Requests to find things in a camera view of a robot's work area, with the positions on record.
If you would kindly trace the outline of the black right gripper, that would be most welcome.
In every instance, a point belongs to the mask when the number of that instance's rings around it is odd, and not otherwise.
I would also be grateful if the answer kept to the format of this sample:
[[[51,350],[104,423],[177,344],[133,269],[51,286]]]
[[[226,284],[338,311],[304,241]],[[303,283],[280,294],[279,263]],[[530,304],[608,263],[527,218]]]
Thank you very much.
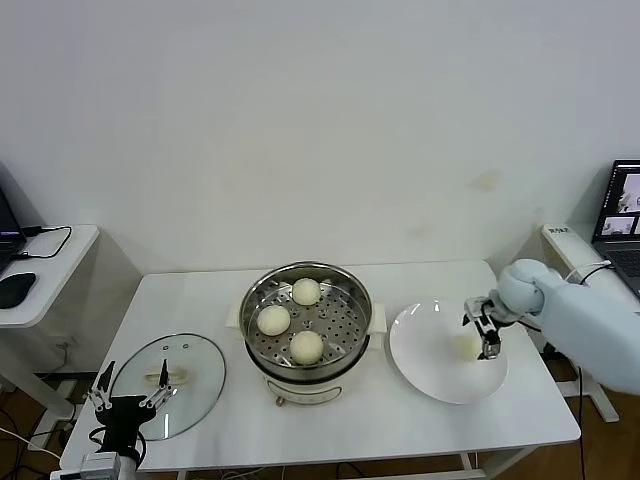
[[[466,300],[466,314],[462,325],[476,323],[476,329],[481,338],[481,351],[478,360],[493,360],[501,351],[499,329],[494,325],[491,314],[494,302],[489,297],[473,297]]]

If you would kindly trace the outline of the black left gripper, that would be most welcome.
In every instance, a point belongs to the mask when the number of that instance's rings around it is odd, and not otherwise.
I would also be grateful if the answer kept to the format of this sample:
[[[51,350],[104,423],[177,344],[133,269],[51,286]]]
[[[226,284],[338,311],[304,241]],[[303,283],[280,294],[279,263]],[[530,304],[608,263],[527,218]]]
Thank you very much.
[[[140,427],[155,417],[155,408],[162,406],[173,392],[169,384],[167,360],[164,359],[156,390],[148,395],[112,397],[110,385],[115,362],[111,361],[88,392],[99,424],[105,428],[101,451],[135,453]]]

